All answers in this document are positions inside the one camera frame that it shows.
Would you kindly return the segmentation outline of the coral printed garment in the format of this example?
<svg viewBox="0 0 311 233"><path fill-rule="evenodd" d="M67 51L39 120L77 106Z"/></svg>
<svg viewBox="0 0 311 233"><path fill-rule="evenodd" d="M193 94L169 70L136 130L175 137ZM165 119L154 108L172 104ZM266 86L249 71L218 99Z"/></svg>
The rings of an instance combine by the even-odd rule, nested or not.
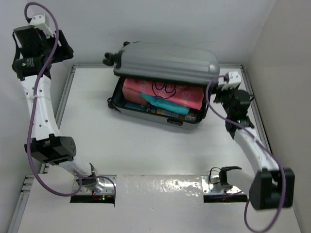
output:
<svg viewBox="0 0 311 233"><path fill-rule="evenodd" d="M202 87L135 80L131 78L125 79L123 88L159 99L168 100L196 110L201 109L205 96Z"/></svg>

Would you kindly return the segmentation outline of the yellow blue snack packet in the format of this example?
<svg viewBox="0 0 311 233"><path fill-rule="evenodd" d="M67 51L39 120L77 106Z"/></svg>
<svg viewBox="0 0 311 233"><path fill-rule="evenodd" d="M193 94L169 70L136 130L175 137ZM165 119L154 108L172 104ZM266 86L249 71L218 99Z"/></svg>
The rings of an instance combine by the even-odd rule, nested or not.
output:
<svg viewBox="0 0 311 233"><path fill-rule="evenodd" d="M153 105L148 105L146 107L146 111L152 114L159 114L167 117L173 117L185 121L195 122L197 120L197 115L193 113L189 113L187 115L178 114L175 112L171 112L162 108L155 107Z"/></svg>

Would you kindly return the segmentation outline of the turquoise shorts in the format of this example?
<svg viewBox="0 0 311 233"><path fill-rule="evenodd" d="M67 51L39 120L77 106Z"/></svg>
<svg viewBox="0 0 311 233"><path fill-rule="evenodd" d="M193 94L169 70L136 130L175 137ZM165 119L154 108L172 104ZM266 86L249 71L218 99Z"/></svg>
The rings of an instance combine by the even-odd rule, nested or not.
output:
<svg viewBox="0 0 311 233"><path fill-rule="evenodd" d="M158 108L162 108L170 112L174 112L174 113L181 114L181 115L187 115L190 111L189 107L186 107L186 106L183 106L183 105L180 105L180 104L168 101L168 100L153 97L153 96L150 96L144 93L140 93L140 96L143 97L151 105L158 107Z"/></svg>

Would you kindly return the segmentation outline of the grey suitcase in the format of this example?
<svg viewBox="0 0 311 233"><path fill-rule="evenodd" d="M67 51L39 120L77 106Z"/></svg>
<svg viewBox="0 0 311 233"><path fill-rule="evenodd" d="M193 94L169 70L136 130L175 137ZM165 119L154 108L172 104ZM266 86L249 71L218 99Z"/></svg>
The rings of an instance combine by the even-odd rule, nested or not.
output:
<svg viewBox="0 0 311 233"><path fill-rule="evenodd" d="M196 129L206 117L209 94L204 94L200 110L191 108L197 120L190 122L125 108L128 102L122 93L125 79L202 87L206 91L210 80L220 74L220 65L210 50L151 42L124 42L118 52L105 53L103 63L113 67L114 75L119 77L112 97L107 100L109 108L127 116L188 130Z"/></svg>

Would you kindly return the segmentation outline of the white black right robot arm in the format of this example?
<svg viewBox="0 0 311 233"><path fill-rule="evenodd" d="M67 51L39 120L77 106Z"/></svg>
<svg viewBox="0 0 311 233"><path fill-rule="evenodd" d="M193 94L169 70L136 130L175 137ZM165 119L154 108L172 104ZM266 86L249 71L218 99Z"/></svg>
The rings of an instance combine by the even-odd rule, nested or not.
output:
<svg viewBox="0 0 311 233"><path fill-rule="evenodd" d="M248 116L251 96L245 90L230 87L213 89L215 103L220 103L227 116L225 127L241 147L255 173L249 189L250 203L256 210L289 208L294 200L295 174L290 168L280 169L274 157L259 140Z"/></svg>

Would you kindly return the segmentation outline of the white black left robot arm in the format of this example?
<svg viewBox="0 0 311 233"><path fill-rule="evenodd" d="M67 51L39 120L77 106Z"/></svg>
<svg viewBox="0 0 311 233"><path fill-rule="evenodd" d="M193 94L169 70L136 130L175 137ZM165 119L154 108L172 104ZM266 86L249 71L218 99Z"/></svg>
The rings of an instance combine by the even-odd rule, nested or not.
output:
<svg viewBox="0 0 311 233"><path fill-rule="evenodd" d="M72 137L61 134L51 101L52 64L73 58L73 49L61 30L46 33L32 25L14 29L13 39L16 54L12 67L23 87L33 119L30 146L25 146L25 150L42 163L59 166L71 174L77 171L84 187L95 187L98 179L94 166L77 156Z"/></svg>

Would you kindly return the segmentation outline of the teal flat box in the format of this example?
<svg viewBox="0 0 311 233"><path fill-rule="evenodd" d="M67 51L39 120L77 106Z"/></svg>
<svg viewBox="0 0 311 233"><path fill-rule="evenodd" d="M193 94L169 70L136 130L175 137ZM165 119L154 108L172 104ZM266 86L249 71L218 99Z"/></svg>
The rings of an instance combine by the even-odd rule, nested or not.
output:
<svg viewBox="0 0 311 233"><path fill-rule="evenodd" d="M133 109L133 110L143 111L143 112L146 112L146 110L147 110L146 106L143 106L143 105L140 105L137 103L133 103L133 102L127 102L124 105L124 107L129 108L129 109Z"/></svg>

